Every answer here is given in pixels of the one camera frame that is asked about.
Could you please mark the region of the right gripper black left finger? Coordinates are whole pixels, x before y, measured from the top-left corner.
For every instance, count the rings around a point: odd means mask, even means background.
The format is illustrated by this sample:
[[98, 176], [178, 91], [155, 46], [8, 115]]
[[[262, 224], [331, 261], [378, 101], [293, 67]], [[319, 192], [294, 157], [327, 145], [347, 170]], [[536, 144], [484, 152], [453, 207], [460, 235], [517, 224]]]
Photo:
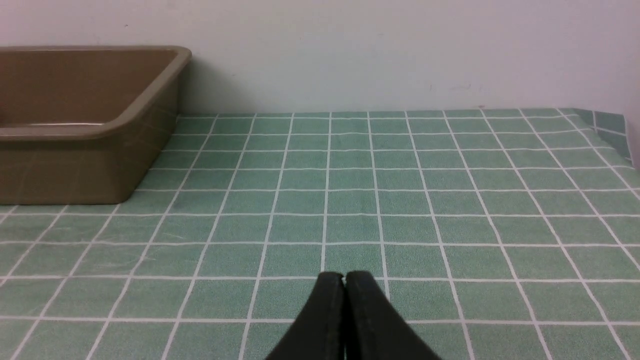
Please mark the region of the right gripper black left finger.
[[310, 296], [268, 360], [343, 360], [345, 284], [338, 272], [318, 274]]

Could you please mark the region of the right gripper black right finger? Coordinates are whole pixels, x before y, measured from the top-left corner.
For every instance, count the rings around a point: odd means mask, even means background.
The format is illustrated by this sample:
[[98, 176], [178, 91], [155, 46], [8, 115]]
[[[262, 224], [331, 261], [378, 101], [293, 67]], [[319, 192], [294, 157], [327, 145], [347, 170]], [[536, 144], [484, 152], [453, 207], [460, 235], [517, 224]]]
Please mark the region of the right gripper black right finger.
[[439, 360], [391, 305], [367, 271], [346, 275], [348, 360]]

